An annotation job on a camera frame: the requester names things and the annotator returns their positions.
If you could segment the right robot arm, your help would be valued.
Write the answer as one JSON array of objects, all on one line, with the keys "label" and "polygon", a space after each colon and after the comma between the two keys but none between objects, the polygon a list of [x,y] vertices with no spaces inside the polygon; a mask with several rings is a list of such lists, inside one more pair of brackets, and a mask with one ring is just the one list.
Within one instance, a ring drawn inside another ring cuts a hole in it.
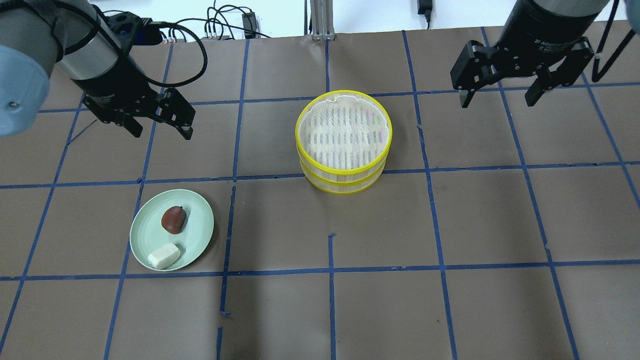
[{"label": "right robot arm", "polygon": [[639,34],[639,2],[627,0],[631,29],[610,59],[601,62],[619,4],[613,3],[598,47],[592,48],[585,32],[607,5],[605,0],[517,0],[498,41],[491,47],[468,41],[451,68],[461,107],[466,109],[479,89],[505,78],[535,77],[525,93],[529,107],[558,86],[572,86],[589,63],[592,80],[599,82]]}]

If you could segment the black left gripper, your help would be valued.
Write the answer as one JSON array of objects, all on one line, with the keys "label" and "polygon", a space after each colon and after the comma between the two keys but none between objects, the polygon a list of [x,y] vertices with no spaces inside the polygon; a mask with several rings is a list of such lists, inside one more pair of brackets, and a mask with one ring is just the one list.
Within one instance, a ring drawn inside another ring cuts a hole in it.
[{"label": "black left gripper", "polygon": [[186,141],[194,134],[196,111],[178,91],[179,83],[165,83],[158,92],[139,71],[112,70],[81,82],[82,104],[101,122],[126,129],[133,137],[142,135],[138,117],[176,129]]}]

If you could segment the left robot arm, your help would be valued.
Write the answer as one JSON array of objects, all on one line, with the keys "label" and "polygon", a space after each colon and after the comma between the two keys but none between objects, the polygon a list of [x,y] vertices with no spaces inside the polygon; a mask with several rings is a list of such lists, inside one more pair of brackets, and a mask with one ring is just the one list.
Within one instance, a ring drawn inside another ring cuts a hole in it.
[{"label": "left robot arm", "polygon": [[187,141],[195,109],[178,88],[198,80],[208,66],[200,39],[200,71],[176,83],[151,79],[130,56],[134,46],[162,42],[161,30],[178,23],[155,22],[131,12],[106,16],[87,0],[1,2],[0,127],[3,137],[32,127],[50,93],[54,68],[83,92],[81,105],[101,123],[140,137],[138,118],[169,125]]}]

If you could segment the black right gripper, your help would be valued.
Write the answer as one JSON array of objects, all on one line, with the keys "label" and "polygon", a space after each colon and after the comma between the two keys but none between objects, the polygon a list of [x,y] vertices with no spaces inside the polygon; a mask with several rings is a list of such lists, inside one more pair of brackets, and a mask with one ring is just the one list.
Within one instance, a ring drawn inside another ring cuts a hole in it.
[{"label": "black right gripper", "polygon": [[556,53],[541,51],[541,47],[525,39],[509,47],[500,42],[486,47],[475,39],[468,41],[450,70],[461,108],[469,107],[478,89],[505,78],[536,76],[525,93],[526,105],[534,107],[547,91],[573,85],[595,55],[585,36]]}]

